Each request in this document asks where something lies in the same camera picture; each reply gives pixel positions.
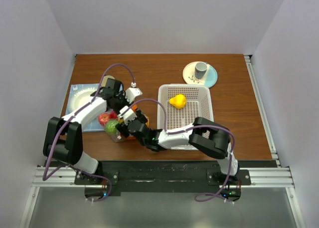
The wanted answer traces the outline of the green fake apple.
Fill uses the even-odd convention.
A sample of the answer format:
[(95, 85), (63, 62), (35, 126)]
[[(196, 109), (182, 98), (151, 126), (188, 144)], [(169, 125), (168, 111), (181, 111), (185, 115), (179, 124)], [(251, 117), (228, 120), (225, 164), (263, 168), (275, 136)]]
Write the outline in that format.
[(117, 120), (109, 120), (105, 125), (105, 132), (110, 135), (116, 135), (118, 130), (116, 128), (118, 124)]

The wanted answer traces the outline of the clear zip top bag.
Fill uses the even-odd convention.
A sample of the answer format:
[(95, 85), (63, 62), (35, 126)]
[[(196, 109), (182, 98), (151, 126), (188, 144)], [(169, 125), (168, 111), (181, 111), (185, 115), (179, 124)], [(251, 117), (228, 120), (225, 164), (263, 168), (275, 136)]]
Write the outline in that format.
[(136, 139), (128, 131), (129, 122), (134, 120), (145, 122), (147, 127), (150, 125), (149, 117), (146, 116), (137, 105), (132, 106), (132, 108), (124, 114), (124, 117), (121, 118), (119, 117), (119, 112), (111, 108), (98, 116), (98, 122), (114, 142)]

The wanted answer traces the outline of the yellow fake bell pepper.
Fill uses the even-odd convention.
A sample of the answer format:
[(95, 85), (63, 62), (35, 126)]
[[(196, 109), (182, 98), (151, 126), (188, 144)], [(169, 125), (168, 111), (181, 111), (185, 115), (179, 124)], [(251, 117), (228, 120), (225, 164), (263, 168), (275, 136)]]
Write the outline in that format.
[(178, 94), (169, 100), (170, 105), (176, 109), (182, 109), (186, 105), (186, 97), (183, 94)]

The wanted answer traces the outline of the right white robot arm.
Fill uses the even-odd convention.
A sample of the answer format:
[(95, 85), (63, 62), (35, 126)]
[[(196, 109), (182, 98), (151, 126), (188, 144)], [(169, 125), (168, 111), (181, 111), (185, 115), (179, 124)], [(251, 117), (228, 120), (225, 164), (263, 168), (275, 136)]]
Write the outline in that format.
[(217, 160), (225, 183), (232, 185), (240, 178), (238, 161), (233, 153), (234, 134), (228, 128), (203, 117), (195, 118), (187, 126), (170, 130), (151, 129), (137, 118), (120, 122), (116, 128), (125, 137), (133, 136), (142, 146), (154, 152), (191, 145)]

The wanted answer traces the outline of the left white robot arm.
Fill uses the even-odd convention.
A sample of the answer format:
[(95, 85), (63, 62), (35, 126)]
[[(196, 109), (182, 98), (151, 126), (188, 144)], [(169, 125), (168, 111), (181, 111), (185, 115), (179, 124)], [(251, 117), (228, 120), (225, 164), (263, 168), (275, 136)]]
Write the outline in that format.
[(99, 86), (90, 95), (86, 104), (62, 118), (52, 117), (48, 121), (43, 146), (43, 154), (47, 157), (43, 181), (65, 166), (70, 166), (92, 184), (108, 180), (103, 174), (102, 163), (84, 152), (82, 132), (108, 109), (119, 113), (122, 108), (131, 105), (126, 98), (127, 92), (121, 81), (108, 79), (105, 86)]

